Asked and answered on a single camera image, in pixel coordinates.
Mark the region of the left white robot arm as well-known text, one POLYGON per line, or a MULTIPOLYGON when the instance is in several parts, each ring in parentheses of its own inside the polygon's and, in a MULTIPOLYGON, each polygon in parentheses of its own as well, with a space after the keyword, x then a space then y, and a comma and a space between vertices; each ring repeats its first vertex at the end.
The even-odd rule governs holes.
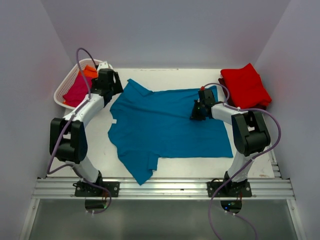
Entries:
POLYGON ((93 117, 113 98, 123 92, 116 71, 111 68, 97 70, 98 77, 92 80, 89 93, 69 114, 54 118, 50 123, 49 153, 50 164, 56 158, 64 165, 55 170, 47 168, 48 174, 70 167, 85 183, 97 184, 101 173, 91 163, 88 153, 86 126, 93 117))

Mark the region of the teal blue t shirt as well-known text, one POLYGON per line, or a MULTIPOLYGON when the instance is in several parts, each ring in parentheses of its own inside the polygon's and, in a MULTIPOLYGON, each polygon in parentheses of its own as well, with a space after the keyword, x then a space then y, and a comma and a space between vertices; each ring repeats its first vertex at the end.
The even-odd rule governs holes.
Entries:
POLYGON ((108 131, 118 159, 139 185, 158 168, 159 158, 231 158, 221 120, 191 120, 197 89, 151 91, 128 79, 110 112, 108 131))

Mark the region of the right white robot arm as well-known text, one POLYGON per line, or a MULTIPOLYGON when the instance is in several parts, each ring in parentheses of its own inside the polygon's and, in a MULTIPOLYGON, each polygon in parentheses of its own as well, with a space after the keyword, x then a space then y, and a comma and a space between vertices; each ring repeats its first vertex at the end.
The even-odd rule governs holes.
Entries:
POLYGON ((216 101, 209 88, 201 87, 198 91, 198 100, 194 101, 190 119, 214 119, 232 127, 236 154, 231 167, 225 173, 226 185, 245 183, 253 160, 271 143, 263 117, 265 113, 266 111, 259 108, 241 109, 216 101))

